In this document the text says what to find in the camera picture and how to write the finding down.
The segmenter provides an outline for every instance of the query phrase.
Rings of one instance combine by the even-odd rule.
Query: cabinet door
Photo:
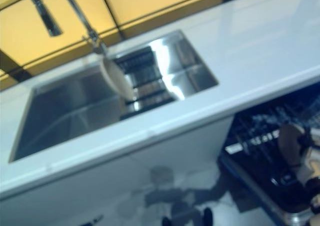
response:
[[[152,170],[156,168],[171,171],[174,178],[178,179],[216,163],[232,120],[233,117],[227,117],[183,132],[131,153],[129,157],[149,171],[151,184]]]

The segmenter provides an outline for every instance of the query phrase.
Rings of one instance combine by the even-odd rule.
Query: faucet spout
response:
[[[42,0],[32,0],[50,36],[58,36],[63,32]]]
[[[85,38],[87,42],[89,42],[92,47],[93,51],[100,55],[107,55],[107,46],[106,44],[101,40],[98,33],[92,26],[90,25],[89,21],[87,20],[84,12],[81,10],[80,6],[76,2],[76,0],[67,0],[73,10],[75,11],[76,15],[86,28],[87,34],[89,36],[89,39]],[[32,2],[35,4],[36,9],[38,13],[40,14],[42,21],[44,25],[46,26],[50,36],[58,36],[62,34],[62,31],[58,24],[56,23],[55,19],[45,6],[42,0],[32,0]]]

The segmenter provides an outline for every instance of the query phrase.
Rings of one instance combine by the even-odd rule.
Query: white countertop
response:
[[[14,194],[183,129],[320,81],[320,0],[234,0],[110,47],[182,30],[219,85],[8,163],[31,90],[98,60],[94,54],[0,93],[0,194]]]

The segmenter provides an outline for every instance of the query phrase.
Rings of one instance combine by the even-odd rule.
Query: floor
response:
[[[214,226],[275,225],[247,190],[216,165],[180,178],[175,178],[169,168],[159,167],[150,176],[153,185],[118,196],[108,206],[94,210],[90,215],[103,215],[96,225],[161,226],[162,218],[169,217],[175,220],[174,226],[202,226],[192,219],[206,207],[213,212]]]

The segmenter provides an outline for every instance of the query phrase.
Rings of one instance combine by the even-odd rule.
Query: kitchen sink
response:
[[[136,100],[117,95],[104,81],[98,62],[37,86],[21,122],[22,132],[11,161],[218,84],[181,31],[112,58],[132,85]]]

